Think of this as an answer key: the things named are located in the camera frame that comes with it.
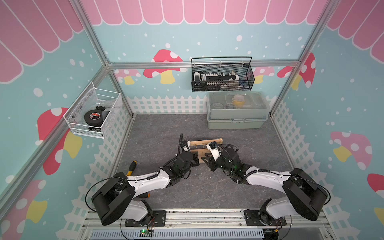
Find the wooden jewelry display stand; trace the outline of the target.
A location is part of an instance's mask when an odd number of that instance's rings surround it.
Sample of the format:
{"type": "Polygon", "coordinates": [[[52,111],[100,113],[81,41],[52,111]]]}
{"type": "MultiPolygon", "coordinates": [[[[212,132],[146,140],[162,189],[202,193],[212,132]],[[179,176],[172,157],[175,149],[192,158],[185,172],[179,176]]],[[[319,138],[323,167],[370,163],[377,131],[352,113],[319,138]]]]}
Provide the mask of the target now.
{"type": "Polygon", "coordinates": [[[204,157],[205,154],[210,153],[210,150],[208,149],[207,145],[211,142],[222,144],[223,138],[203,141],[187,141],[187,145],[192,153],[198,153],[199,163],[204,163],[202,157],[204,157]]]}

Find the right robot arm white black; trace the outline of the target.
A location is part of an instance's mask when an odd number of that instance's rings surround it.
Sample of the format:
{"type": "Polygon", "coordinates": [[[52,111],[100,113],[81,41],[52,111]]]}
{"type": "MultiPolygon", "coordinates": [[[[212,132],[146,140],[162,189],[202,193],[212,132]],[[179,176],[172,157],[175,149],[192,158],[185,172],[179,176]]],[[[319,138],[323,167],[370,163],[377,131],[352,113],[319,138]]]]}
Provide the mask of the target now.
{"type": "Polygon", "coordinates": [[[212,171],[223,170],[238,185],[262,186],[285,194],[285,197],[267,199],[263,203],[254,217],[261,225],[280,226],[284,217],[293,215],[316,221],[323,206],[331,200],[330,192],[302,169],[288,172],[260,169],[243,163],[234,145],[210,142],[206,147],[210,153],[202,160],[212,171]]]}

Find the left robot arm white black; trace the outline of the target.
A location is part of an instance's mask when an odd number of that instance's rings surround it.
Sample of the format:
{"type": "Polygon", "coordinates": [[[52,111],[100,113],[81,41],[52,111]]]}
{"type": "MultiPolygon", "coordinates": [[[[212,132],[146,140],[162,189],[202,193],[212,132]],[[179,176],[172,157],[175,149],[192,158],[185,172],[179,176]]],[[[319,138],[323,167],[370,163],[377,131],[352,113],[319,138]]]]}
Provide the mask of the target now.
{"type": "Polygon", "coordinates": [[[91,197],[93,207],[86,205],[98,214],[104,226],[123,219],[140,226],[150,225],[155,221],[155,213],[141,198],[153,190],[169,188],[181,179],[187,179],[191,168],[199,165],[198,153],[191,152],[181,134],[175,157],[156,172],[140,176],[127,176],[120,172],[101,180],[97,183],[103,185],[91,197]]]}

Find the yellow black screwdriver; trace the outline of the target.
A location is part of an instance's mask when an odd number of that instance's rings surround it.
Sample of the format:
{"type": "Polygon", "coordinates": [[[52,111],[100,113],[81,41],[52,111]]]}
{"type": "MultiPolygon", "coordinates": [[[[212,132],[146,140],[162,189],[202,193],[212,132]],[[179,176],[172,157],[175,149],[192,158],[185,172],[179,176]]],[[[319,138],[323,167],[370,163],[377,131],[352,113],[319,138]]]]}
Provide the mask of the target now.
{"type": "Polygon", "coordinates": [[[129,170],[128,170],[128,173],[126,174],[126,176],[131,176],[134,172],[134,170],[136,169],[137,167],[137,161],[132,161],[130,166],[129,166],[129,170]]]}

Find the green plastic storage box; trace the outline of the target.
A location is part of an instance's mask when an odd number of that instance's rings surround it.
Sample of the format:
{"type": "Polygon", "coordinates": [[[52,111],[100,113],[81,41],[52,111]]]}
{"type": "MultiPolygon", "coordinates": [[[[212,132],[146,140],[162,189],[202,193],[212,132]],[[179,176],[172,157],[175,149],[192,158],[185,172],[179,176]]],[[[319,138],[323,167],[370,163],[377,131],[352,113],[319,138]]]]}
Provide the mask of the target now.
{"type": "Polygon", "coordinates": [[[262,92],[212,92],[207,100],[211,130],[259,129],[268,120],[270,105],[262,92]],[[246,105],[232,104],[234,95],[246,96],[246,105]]]}

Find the yellow item in box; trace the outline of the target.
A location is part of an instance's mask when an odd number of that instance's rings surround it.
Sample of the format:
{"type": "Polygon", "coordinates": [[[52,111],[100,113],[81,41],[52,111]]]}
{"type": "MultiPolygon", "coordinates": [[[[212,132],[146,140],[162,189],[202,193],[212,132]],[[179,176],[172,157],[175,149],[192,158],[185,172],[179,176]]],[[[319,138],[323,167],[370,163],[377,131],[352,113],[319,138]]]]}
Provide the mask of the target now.
{"type": "Polygon", "coordinates": [[[234,95],[232,98],[232,104],[236,107],[245,106],[246,105],[246,96],[234,95]]]}

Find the green circuit board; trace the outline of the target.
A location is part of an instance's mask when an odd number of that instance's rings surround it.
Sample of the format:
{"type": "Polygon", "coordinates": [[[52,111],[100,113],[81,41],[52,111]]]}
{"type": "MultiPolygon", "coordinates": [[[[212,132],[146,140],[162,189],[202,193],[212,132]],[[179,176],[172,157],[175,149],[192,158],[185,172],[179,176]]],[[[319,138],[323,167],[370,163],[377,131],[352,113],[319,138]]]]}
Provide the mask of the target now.
{"type": "Polygon", "coordinates": [[[142,229],[142,230],[140,230],[139,237],[142,237],[142,238],[152,238],[153,234],[154,234],[154,230],[142,229]]]}

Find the white black device in basket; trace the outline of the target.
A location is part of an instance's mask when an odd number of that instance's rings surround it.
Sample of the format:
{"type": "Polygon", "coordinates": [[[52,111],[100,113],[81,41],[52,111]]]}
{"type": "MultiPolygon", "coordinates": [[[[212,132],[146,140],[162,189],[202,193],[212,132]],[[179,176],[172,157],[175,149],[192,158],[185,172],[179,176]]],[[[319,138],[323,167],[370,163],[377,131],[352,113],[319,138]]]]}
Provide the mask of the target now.
{"type": "Polygon", "coordinates": [[[223,87],[230,88],[230,84],[239,84],[240,77],[234,72],[225,75],[224,73],[203,73],[194,72],[192,86],[197,88],[223,87]]]}

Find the black tape roll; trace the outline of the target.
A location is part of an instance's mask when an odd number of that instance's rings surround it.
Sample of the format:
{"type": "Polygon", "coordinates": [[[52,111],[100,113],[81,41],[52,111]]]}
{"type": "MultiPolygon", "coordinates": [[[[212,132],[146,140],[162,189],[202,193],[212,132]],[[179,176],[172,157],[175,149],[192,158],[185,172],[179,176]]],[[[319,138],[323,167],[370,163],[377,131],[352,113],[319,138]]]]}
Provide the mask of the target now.
{"type": "Polygon", "coordinates": [[[88,111],[84,115],[84,120],[89,126],[99,128],[102,126],[104,122],[103,111],[101,110],[88,111]]]}

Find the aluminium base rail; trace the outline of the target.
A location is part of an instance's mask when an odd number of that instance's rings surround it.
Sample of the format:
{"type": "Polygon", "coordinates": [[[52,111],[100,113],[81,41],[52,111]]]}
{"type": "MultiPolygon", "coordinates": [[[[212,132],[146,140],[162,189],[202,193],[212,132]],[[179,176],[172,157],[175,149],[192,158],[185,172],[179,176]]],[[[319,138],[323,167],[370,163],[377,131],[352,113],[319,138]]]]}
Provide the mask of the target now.
{"type": "Polygon", "coordinates": [[[323,213],[312,222],[286,216],[282,224],[264,226],[252,222],[244,209],[168,209],[161,226],[125,226],[118,220],[102,226],[89,214],[79,240],[335,240],[337,237],[323,213]],[[140,230],[154,230],[152,238],[139,237],[140,230]]]}

